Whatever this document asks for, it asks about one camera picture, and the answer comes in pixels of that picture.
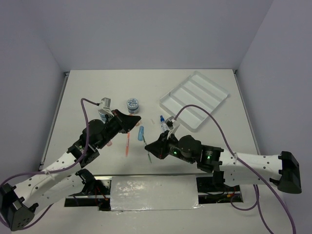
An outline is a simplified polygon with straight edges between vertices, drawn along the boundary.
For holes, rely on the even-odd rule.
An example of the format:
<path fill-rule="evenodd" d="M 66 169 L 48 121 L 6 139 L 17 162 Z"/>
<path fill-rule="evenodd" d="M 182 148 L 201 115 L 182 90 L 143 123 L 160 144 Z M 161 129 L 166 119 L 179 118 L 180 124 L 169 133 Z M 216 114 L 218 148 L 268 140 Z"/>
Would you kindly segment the green thin pen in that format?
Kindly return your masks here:
<path fill-rule="evenodd" d="M 144 135 L 142 136 L 142 138 L 143 138 L 143 143 L 144 143 L 144 148 L 145 148 L 147 146 L 147 142 L 145 140 L 145 136 Z M 148 155 L 149 162 L 152 164 L 152 160 L 151 160 L 151 156 L 150 156 L 150 152 L 149 151 L 147 151 L 147 155 Z"/>

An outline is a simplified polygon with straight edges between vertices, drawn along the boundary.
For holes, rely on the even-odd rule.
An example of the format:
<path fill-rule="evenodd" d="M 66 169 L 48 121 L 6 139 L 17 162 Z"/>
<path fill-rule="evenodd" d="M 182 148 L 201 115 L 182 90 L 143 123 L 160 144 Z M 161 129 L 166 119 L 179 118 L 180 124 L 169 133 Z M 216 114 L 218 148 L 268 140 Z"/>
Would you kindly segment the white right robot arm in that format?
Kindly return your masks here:
<path fill-rule="evenodd" d="M 223 191 L 227 186 L 270 184 L 289 194 L 302 192 L 299 163 L 292 153 L 262 156 L 231 153 L 227 149 L 202 144 L 191 135 L 177 139 L 164 132 L 145 150 L 159 159 L 174 156 L 213 175 L 212 186 Z"/>

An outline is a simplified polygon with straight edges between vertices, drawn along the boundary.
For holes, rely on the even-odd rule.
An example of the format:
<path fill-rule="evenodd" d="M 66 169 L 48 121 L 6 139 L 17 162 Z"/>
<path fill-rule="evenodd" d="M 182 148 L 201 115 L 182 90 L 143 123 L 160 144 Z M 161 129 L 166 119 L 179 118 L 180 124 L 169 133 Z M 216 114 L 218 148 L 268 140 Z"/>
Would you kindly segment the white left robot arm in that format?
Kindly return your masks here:
<path fill-rule="evenodd" d="M 99 156 L 99 150 L 117 134 L 130 132 L 141 120 L 115 109 L 106 122 L 93 119 L 79 139 L 55 162 L 16 185 L 5 180 L 0 186 L 1 221 L 11 231 L 25 230 L 41 210 L 47 211 L 60 199 L 83 192 L 91 194 L 96 180 L 85 167 Z"/>

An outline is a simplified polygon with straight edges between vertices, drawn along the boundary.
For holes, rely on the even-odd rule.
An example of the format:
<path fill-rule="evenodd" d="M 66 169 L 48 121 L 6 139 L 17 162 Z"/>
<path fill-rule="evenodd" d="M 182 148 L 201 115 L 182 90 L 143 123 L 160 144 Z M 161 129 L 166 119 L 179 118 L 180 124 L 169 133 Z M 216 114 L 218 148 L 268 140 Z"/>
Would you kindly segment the orange highlighter pen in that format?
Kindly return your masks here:
<path fill-rule="evenodd" d="M 125 150 L 125 156 L 126 157 L 129 154 L 129 144 L 130 144 L 130 132 L 127 133 L 126 150 Z"/>

